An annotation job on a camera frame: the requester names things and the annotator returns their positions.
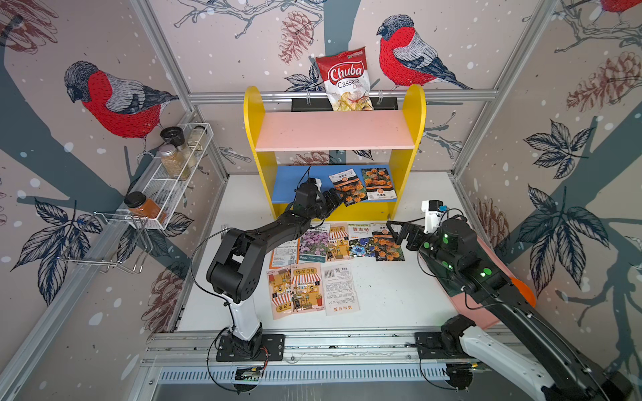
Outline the hidden orange flower seed bag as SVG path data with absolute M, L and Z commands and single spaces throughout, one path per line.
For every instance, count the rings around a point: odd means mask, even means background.
M 367 200 L 367 191 L 354 169 L 330 175 L 329 180 L 346 207 Z

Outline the orange flower seed bag top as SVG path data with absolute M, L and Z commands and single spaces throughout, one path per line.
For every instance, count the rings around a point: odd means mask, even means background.
M 377 262 L 404 262 L 401 246 L 395 243 L 391 230 L 384 223 L 371 223 L 371 245 Z

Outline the blue flower seed bag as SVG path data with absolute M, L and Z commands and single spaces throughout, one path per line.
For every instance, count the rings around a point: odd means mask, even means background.
M 351 223 L 349 228 L 349 252 L 351 257 L 375 257 L 370 224 Z

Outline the market stall seed bag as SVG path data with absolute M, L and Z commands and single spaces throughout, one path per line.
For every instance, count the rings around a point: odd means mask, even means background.
M 352 258 L 349 245 L 349 225 L 347 223 L 334 223 L 330 226 L 328 247 L 328 262 Z

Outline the purple flower seed bag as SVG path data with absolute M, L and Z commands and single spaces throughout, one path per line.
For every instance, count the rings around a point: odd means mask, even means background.
M 299 240 L 299 262 L 319 262 L 327 260 L 329 251 L 330 224 L 324 223 L 313 227 L 300 237 Z

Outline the orange white seed bag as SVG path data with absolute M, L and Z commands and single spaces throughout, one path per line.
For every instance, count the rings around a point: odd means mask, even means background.
M 272 251 L 271 270 L 296 265 L 299 261 L 299 240 L 285 242 Z

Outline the white text seed bag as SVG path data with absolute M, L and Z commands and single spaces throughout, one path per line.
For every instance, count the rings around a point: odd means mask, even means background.
M 321 272 L 326 315 L 359 312 L 359 299 L 351 266 L 347 263 L 325 266 Z

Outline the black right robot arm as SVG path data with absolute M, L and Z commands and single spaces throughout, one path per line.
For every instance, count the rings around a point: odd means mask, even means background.
M 437 332 L 416 334 L 420 359 L 477 359 L 534 400 L 627 400 L 632 396 L 633 385 L 627 377 L 598 366 L 545 321 L 517 280 L 493 262 L 465 219 L 444 220 L 434 232 L 412 222 L 386 225 L 396 244 L 404 242 L 417 253 L 427 275 L 463 293 L 466 310 L 489 312 L 531 354 L 524 357 L 459 314 Z

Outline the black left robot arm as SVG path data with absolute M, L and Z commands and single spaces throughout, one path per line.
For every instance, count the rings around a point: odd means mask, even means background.
M 342 204 L 339 192 L 321 191 L 314 179 L 301 183 L 284 212 L 263 227 L 231 228 L 223 236 L 206 279 L 215 294 L 229 302 L 232 338 L 242 345 L 256 345 L 262 337 L 252 295 L 260 282 L 264 259 L 286 242 L 302 237 L 314 220 L 325 221 Z

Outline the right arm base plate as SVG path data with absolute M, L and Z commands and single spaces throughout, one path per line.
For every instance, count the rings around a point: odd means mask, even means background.
M 415 332 L 420 359 L 474 359 L 466 354 L 461 338 L 449 332 Z

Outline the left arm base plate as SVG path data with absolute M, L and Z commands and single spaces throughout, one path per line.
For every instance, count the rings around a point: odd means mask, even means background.
M 265 362 L 282 361 L 285 336 L 261 334 L 243 341 L 232 334 L 224 334 L 215 346 L 217 362 Z

